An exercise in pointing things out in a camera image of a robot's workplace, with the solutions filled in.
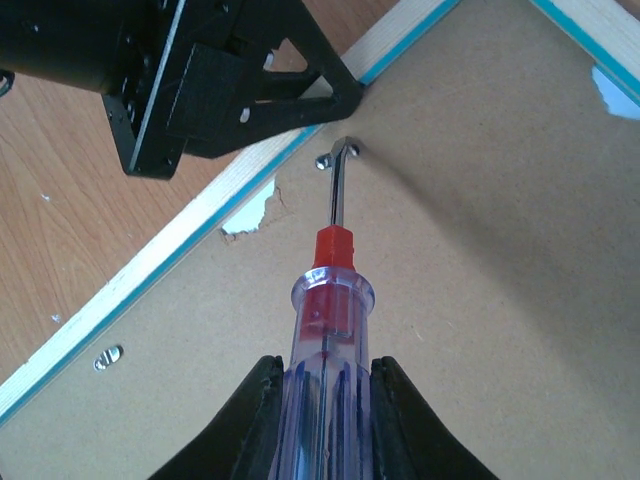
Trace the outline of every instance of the blue painted edge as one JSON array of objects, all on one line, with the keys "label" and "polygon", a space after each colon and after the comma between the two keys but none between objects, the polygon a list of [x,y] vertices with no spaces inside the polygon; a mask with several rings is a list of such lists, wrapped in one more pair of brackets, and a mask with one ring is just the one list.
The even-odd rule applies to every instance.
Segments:
[{"label": "blue painted edge", "polygon": [[[420,36],[433,27],[444,15],[446,15],[460,0],[446,0],[440,4],[433,12],[420,22],[411,32],[400,40],[387,54],[385,54],[371,69],[365,73],[360,81],[365,85],[375,80],[394,60],[405,52]],[[100,333],[110,326],[127,308],[129,308],[140,296],[147,291],[157,280],[159,280],[184,254],[194,247],[209,231],[220,222],[236,205],[241,203],[252,191],[262,182],[267,180],[280,167],[293,152],[311,138],[320,126],[308,127],[302,130],[282,152],[276,155],[265,168],[253,177],[238,193],[206,220],[195,232],[193,232],[185,242],[180,245],[166,260],[138,285],[116,308],[105,316],[76,346],[60,359],[51,369],[31,386],[11,407],[0,417],[0,427],[2,427],[23,405],[38,393],[49,381],[66,367],[88,343],[93,341]]]},{"label": "blue painted edge", "polygon": [[571,18],[555,6],[553,0],[531,0],[562,30],[596,59],[600,70],[629,98],[640,105],[640,79],[623,67],[602,45],[596,42]]}]

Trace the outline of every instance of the purple transparent handle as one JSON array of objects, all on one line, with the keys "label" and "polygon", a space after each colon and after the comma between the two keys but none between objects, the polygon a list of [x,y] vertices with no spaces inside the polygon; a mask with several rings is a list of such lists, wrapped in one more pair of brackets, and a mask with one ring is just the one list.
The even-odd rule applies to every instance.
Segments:
[{"label": "purple transparent handle", "polygon": [[297,311],[271,480],[370,479],[369,282],[353,270],[310,270],[293,287]]}]

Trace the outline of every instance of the wooden floor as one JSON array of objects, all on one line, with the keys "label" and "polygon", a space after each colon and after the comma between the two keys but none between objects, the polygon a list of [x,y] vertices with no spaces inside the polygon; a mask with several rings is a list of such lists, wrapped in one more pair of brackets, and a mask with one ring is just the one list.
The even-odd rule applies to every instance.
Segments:
[{"label": "wooden floor", "polygon": [[[305,3],[343,53],[396,0]],[[98,95],[18,76],[0,108],[3,382],[233,157],[185,157],[170,182],[128,178]]]}]

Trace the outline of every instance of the black metal bracket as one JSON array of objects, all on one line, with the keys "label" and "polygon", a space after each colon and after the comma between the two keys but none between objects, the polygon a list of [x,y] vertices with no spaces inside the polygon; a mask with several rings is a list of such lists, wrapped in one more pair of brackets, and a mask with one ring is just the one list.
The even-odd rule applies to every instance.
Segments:
[{"label": "black metal bracket", "polygon": [[[346,118],[362,98],[301,0],[160,0],[158,11],[154,28],[126,36],[138,60],[120,91],[103,95],[127,174],[168,179],[183,152],[215,158]],[[264,69],[285,39],[305,71]],[[301,99],[320,76],[330,96]]]}]

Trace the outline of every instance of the brown fiberboard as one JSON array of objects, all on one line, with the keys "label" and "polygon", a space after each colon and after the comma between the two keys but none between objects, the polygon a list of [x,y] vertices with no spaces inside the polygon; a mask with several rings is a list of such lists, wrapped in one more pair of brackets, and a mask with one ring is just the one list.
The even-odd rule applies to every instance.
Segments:
[{"label": "brown fiberboard", "polygon": [[[396,0],[305,2],[344,53]],[[276,53],[286,68],[292,52]],[[0,100],[0,382],[233,159],[126,177],[100,96],[18,76]]]},{"label": "brown fiberboard", "polygon": [[591,62],[524,0],[463,2],[292,157],[257,233],[212,233],[0,430],[4,478],[144,478],[288,354],[326,217],[313,159],[346,133],[370,357],[501,478],[634,478],[640,124],[605,113]]}]

